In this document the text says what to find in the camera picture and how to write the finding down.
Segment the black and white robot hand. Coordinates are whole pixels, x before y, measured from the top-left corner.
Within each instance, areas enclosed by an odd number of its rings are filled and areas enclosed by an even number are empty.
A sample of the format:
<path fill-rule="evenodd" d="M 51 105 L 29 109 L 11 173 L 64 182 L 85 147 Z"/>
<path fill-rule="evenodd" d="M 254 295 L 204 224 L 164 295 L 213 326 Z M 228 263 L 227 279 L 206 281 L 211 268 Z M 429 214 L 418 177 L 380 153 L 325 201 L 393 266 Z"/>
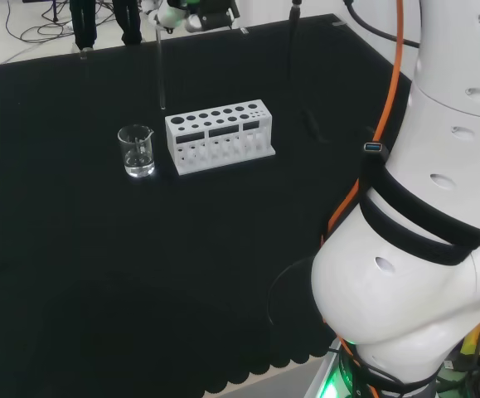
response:
<path fill-rule="evenodd" d="M 143 0 L 140 3 L 143 14 L 156 29 L 172 33 L 184 26 L 187 32 L 201 32 L 201 19 L 198 17 L 199 1 Z"/>

